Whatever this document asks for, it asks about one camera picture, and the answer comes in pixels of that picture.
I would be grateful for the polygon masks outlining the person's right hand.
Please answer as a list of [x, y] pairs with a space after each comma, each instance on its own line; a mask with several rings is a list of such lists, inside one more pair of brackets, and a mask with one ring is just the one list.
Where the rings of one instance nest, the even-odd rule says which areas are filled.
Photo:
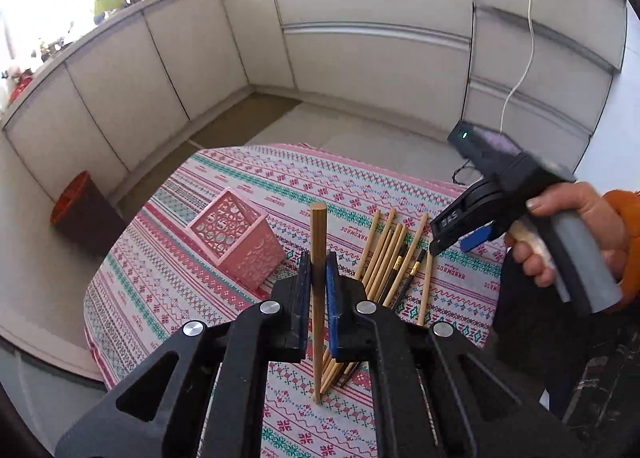
[[[588, 183], [562, 183], [547, 188], [540, 196], [527, 201], [532, 215], [551, 216], [560, 211], [577, 212], [588, 226], [601, 249], [611, 273], [622, 278], [628, 258], [628, 237], [623, 218]], [[521, 264], [524, 274], [533, 278], [538, 287], [548, 287], [555, 281], [555, 269], [525, 241], [506, 234], [506, 246], [512, 258]]]

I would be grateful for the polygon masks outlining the orange sleeve forearm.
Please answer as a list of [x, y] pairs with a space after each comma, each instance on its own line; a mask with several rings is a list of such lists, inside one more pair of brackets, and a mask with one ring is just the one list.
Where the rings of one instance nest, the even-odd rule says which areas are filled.
[[604, 195], [606, 202], [622, 219], [627, 239], [627, 259], [620, 288], [623, 304], [632, 302], [639, 294], [640, 280], [640, 198], [638, 192], [628, 190], [610, 190]]

